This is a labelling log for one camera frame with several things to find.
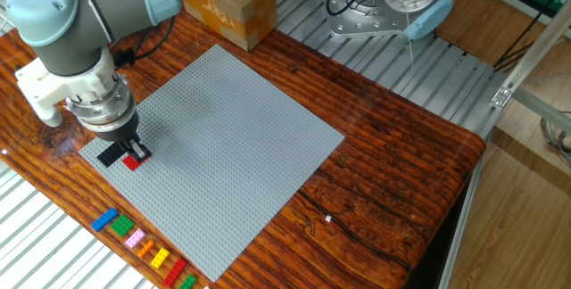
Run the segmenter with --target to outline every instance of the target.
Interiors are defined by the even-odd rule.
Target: wood grain
[[[437,33],[481,62],[494,65],[532,20],[532,17],[501,0],[454,0],[451,14],[438,27]],[[535,23],[514,51],[533,43],[544,30],[542,23]],[[571,76],[550,76],[571,69],[570,54],[569,40],[552,47],[532,71],[523,88],[556,109],[569,111]],[[539,125],[540,118],[520,103],[513,102],[505,109],[497,126],[571,176],[571,167],[561,160],[559,151],[554,152],[546,147]]]
[[[495,144],[484,163],[449,287],[571,287],[569,177],[548,181]]]
[[[143,50],[161,36],[152,33]],[[402,287],[482,156],[484,141],[280,32],[247,53],[185,13],[159,51],[124,70],[137,100],[215,44],[345,140],[216,284],[192,264],[183,275],[190,272],[210,288]],[[151,254],[137,257],[145,242],[135,250],[122,244],[134,230],[123,239],[108,227],[95,235],[160,285],[181,253],[78,154],[92,133],[67,112],[59,128],[37,119],[13,76],[32,58],[15,32],[0,38],[2,160],[88,229],[109,207],[125,212],[157,243]],[[156,270],[149,262],[162,246],[173,254]]]

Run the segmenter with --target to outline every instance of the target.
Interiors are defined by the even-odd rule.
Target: orange lego brick
[[[137,256],[139,256],[139,258],[143,258],[143,256],[149,251],[151,250],[151,248],[153,248],[154,246],[154,242],[153,241],[149,241],[148,243],[145,244],[145,246],[143,247],[143,249],[141,249],[141,251],[139,253],[137,253]]]

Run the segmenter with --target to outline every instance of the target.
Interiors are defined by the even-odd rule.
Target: gray lego baseplate
[[[106,168],[99,138],[80,153],[211,281],[343,141],[217,45],[137,110],[153,153],[138,169]]]

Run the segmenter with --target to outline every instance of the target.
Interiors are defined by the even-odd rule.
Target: blue lego brick
[[[101,231],[106,225],[108,225],[113,219],[117,218],[119,213],[114,208],[110,208],[107,212],[105,212],[99,219],[95,220],[91,227],[96,231]]]

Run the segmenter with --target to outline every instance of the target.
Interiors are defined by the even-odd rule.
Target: pink lego brick
[[[145,237],[145,232],[138,229],[135,233],[125,242],[127,247],[133,249]]]

